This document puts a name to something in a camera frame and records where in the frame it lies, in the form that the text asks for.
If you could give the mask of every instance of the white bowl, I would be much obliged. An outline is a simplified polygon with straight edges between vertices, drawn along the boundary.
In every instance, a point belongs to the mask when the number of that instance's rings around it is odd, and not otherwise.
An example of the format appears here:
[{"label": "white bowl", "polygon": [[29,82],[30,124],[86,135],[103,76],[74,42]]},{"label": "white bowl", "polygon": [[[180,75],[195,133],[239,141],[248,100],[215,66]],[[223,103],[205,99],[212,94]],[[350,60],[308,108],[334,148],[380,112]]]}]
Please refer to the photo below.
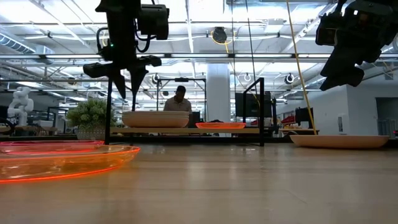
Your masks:
[{"label": "white bowl", "polygon": [[123,116],[132,116],[132,115],[162,115],[162,116],[189,116],[189,112],[186,111],[128,111],[123,112]]},{"label": "white bowl", "polygon": [[290,138],[300,147],[335,149],[375,149],[387,143],[389,136],[311,136],[291,135]]},{"label": "white bowl", "polygon": [[122,116],[122,121],[130,128],[184,128],[188,116]]}]

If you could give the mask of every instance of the plant pot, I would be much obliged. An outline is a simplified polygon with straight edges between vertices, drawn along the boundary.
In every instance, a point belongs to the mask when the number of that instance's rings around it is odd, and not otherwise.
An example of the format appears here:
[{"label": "plant pot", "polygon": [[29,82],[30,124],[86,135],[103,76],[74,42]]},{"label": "plant pot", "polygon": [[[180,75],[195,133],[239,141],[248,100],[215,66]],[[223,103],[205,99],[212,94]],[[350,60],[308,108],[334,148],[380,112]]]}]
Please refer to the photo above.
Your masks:
[{"label": "plant pot", "polygon": [[76,135],[79,140],[105,140],[105,127],[92,129],[78,128]]}]

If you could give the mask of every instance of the green plant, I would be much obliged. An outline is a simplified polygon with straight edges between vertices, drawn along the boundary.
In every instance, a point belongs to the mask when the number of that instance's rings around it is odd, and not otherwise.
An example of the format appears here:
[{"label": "green plant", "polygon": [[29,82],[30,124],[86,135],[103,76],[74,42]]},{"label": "green plant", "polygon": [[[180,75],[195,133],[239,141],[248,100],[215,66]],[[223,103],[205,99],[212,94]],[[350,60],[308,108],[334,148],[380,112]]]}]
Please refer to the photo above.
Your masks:
[{"label": "green plant", "polygon": [[[69,126],[78,126],[80,129],[105,127],[106,102],[95,99],[81,102],[76,108],[68,111],[67,119]],[[111,126],[115,123],[114,111],[111,111]]]}]

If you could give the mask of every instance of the beige bowl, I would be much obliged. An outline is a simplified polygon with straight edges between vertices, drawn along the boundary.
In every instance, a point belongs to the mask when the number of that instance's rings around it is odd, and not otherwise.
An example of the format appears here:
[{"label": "beige bowl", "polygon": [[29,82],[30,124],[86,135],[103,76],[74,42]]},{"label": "beige bowl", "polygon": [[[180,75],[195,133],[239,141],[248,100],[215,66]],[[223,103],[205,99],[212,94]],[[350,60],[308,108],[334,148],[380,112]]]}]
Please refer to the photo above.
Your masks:
[{"label": "beige bowl", "polygon": [[186,112],[186,111],[128,111],[128,112],[123,112],[123,116],[132,116],[132,115],[189,116],[189,112]]},{"label": "beige bowl", "polygon": [[130,128],[184,128],[188,116],[122,116],[122,121]]},{"label": "beige bowl", "polygon": [[291,135],[299,147],[318,147],[335,149],[375,149],[387,143],[390,136],[310,136]]}]

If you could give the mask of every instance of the ceiling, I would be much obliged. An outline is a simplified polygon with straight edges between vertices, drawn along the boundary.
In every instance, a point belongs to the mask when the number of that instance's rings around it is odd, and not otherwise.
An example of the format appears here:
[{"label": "ceiling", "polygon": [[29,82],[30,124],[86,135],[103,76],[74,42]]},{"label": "ceiling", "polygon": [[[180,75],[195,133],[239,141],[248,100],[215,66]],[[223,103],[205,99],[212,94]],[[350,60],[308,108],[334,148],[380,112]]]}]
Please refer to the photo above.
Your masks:
[{"label": "ceiling", "polygon": [[[5,34],[19,43],[32,49],[43,46],[54,54],[96,54],[95,33],[101,27],[106,27],[104,13],[95,12],[100,0],[0,0],[0,34]],[[254,54],[292,54],[294,53],[292,33],[290,30],[289,16],[285,1],[248,0],[248,12],[245,1],[234,0],[155,0],[157,4],[165,4],[170,8],[169,39],[166,41],[152,41],[148,54],[249,54],[248,58],[237,58],[233,66],[232,60],[217,58],[163,58],[163,66],[147,69],[149,73],[141,85],[137,102],[142,110],[155,109],[156,87],[152,77],[157,74],[160,78],[205,78],[207,64],[227,63],[231,75],[231,87],[235,84],[239,91],[253,82],[253,73],[257,77],[264,77],[266,88],[272,89],[300,89],[300,81],[296,79],[293,85],[286,85],[284,78],[292,73],[296,77],[297,64],[294,60],[280,58],[257,58],[251,62],[251,53]],[[315,31],[319,23],[319,14],[330,12],[334,4],[324,0],[291,0],[290,13],[292,27],[297,42],[297,52],[300,54],[330,54],[332,47],[318,46],[315,44]],[[143,4],[151,4],[150,0],[142,0]],[[234,42],[229,45],[215,44],[208,35],[215,27],[224,27],[229,40]],[[18,51],[0,45],[0,54],[17,55]],[[300,63],[303,77],[308,88],[317,89],[322,83],[318,76],[322,69],[323,60],[304,58]],[[90,79],[83,73],[84,63],[100,62],[99,59],[84,58],[59,58],[51,63],[42,63],[36,60],[4,59],[0,63],[0,75],[3,80],[32,80],[39,82],[40,87],[33,89],[60,90],[49,91],[51,97],[64,102],[76,102],[86,97],[104,97],[107,82],[81,82]],[[380,72],[385,69],[377,64]],[[129,80],[129,74],[123,71]],[[67,82],[50,82],[51,80],[67,80],[76,78],[76,84]],[[2,89],[13,89],[20,83],[8,85],[2,83]],[[173,91],[178,83],[170,82],[163,87]],[[195,108],[202,110],[204,92],[197,83],[185,85],[189,91],[187,97],[194,101]],[[76,89],[78,92],[62,90]],[[278,98],[296,97],[297,94],[286,95],[283,91],[274,92]],[[114,92],[114,102],[123,101]],[[131,105],[131,94],[127,96],[126,105]]]}]

